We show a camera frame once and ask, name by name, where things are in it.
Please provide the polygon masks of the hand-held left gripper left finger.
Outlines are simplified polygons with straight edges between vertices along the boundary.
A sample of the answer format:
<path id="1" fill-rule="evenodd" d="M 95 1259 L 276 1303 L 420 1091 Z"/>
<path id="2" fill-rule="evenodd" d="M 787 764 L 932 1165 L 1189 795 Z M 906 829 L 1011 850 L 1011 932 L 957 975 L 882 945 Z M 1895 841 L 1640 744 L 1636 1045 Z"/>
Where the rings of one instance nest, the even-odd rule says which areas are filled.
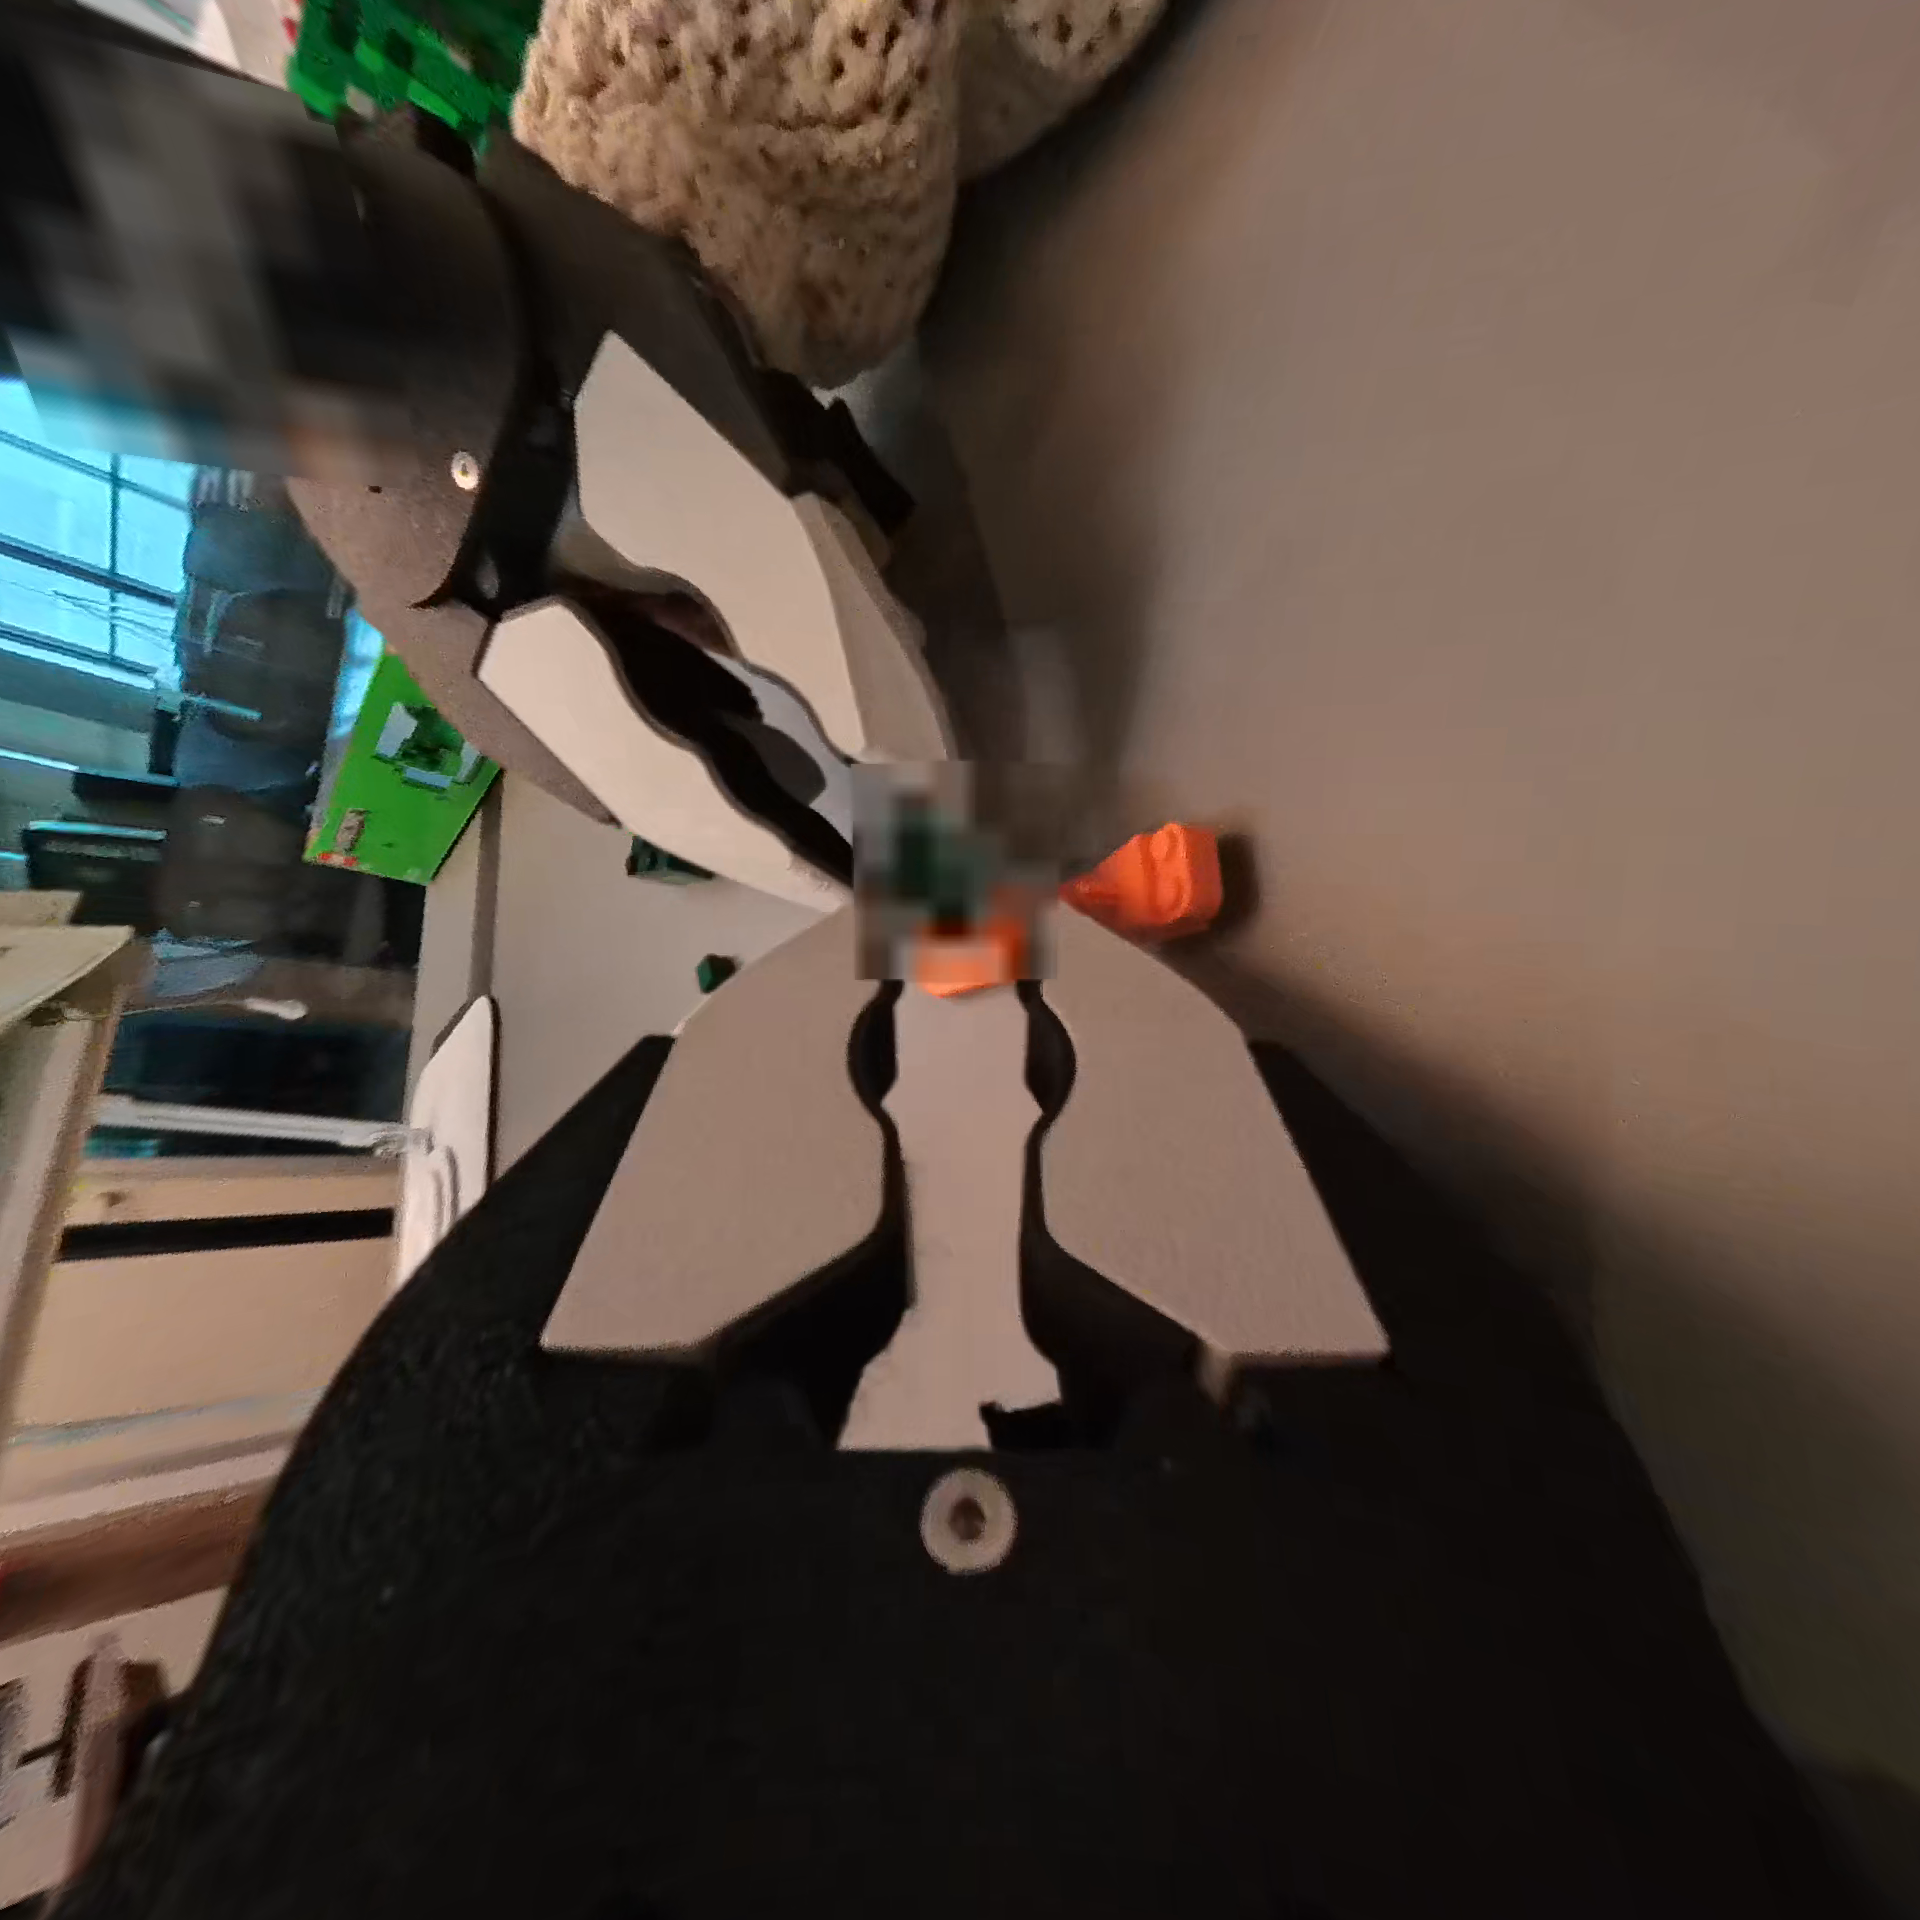
<path id="1" fill-rule="evenodd" d="M 863 975 L 852 904 L 706 996 L 570 1259 L 548 1352 L 715 1358 L 882 1229 L 895 1001 Z"/>

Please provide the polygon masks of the person's right forearm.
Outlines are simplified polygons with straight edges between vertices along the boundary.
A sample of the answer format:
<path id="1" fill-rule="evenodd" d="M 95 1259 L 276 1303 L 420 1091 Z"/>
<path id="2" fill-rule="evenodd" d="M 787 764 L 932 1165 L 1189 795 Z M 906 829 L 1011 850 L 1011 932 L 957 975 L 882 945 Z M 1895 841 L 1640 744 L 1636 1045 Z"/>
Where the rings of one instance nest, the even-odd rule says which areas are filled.
<path id="1" fill-rule="evenodd" d="M 965 185 L 1135 62 L 1167 5 L 548 5 L 512 129 L 682 242 L 756 354 L 843 391 L 898 354 Z"/>

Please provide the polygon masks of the white round-cornered base plate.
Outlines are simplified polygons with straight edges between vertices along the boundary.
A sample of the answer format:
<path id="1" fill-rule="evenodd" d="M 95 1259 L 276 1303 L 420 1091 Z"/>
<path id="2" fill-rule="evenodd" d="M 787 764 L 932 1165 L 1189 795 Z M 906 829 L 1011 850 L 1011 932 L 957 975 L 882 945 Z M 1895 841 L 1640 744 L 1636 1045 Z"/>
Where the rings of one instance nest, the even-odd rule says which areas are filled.
<path id="1" fill-rule="evenodd" d="M 413 1077 L 396 1158 L 394 1295 L 406 1290 L 492 1185 L 495 1038 L 495 1001 L 470 996 Z"/>

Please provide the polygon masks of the green lego creeper figure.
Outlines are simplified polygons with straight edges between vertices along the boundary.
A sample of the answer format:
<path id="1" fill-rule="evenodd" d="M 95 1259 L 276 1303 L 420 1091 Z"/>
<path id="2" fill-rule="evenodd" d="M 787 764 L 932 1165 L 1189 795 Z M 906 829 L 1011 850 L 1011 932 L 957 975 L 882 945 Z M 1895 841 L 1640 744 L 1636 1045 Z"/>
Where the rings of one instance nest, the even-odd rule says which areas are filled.
<path id="1" fill-rule="evenodd" d="M 285 86 L 321 118 L 420 106 L 475 144 L 512 120 L 544 5 L 299 5 Z"/>

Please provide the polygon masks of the orange brick separator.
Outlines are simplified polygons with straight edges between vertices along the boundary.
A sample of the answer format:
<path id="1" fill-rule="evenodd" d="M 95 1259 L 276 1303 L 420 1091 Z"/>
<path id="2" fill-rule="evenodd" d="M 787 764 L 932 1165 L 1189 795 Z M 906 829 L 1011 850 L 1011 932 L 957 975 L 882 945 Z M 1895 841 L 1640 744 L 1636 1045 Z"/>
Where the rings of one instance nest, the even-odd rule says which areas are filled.
<path id="1" fill-rule="evenodd" d="M 1222 841 L 1198 824 L 1139 831 L 1054 895 L 952 847 L 906 935 L 904 977 L 939 1001 L 1013 988 L 1047 977 L 1054 923 L 1069 913 L 1132 945 L 1167 945 L 1211 932 L 1223 891 Z"/>

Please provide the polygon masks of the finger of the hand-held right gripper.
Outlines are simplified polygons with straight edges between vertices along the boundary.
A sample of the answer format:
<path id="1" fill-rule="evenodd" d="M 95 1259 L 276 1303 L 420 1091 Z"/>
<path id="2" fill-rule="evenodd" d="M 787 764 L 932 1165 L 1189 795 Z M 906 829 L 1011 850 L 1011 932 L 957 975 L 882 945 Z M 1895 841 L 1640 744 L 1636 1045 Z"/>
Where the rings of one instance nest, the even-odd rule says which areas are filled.
<path id="1" fill-rule="evenodd" d="M 859 764 L 952 764 L 923 632 L 850 512 L 783 493 L 634 347 L 602 333 L 570 408 L 563 588 L 699 603 Z"/>
<path id="2" fill-rule="evenodd" d="M 499 618 L 480 686 L 628 835 L 835 913 L 852 901 L 850 762 L 779 677 L 634 606 L 544 595 Z"/>

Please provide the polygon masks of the green lego box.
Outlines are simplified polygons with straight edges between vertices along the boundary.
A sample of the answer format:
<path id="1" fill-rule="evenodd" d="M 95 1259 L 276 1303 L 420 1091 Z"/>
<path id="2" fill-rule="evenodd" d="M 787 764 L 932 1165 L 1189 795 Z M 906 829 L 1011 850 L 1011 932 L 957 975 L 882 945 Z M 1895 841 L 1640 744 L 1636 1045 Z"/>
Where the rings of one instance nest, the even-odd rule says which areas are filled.
<path id="1" fill-rule="evenodd" d="M 381 650 L 302 838 L 311 869 L 432 885 L 499 769 Z"/>

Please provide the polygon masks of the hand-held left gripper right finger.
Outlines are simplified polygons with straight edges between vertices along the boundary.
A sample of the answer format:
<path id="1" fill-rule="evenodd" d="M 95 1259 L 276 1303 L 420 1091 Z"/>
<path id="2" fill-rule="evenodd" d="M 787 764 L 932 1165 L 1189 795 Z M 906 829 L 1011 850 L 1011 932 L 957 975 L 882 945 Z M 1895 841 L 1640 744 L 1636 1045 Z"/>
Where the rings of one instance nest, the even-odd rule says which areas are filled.
<path id="1" fill-rule="evenodd" d="M 1039 1001 L 1070 1053 L 1039 1139 L 1047 1235 L 1178 1329 L 1208 1386 L 1381 1365 L 1381 1318 L 1242 1027 L 1101 923 L 1058 923 Z"/>

